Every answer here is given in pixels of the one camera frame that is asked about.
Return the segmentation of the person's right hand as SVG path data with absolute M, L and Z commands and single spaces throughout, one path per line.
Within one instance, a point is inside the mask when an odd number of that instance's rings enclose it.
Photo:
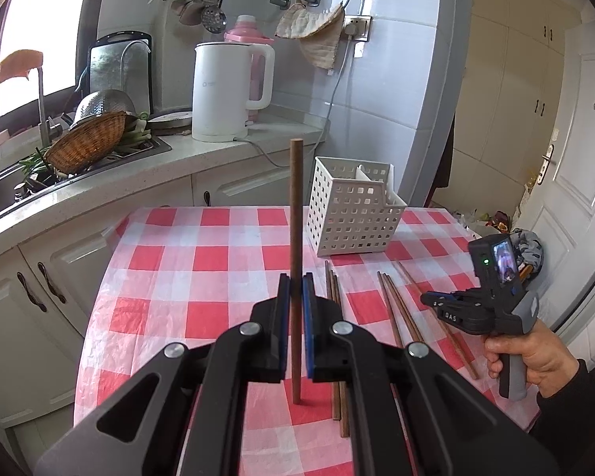
M 580 363 L 541 320 L 526 335 L 496 335 L 484 339 L 488 374 L 498 378 L 503 368 L 501 355 L 520 356 L 527 367 L 526 379 L 545 399 L 552 397 L 576 375 Z

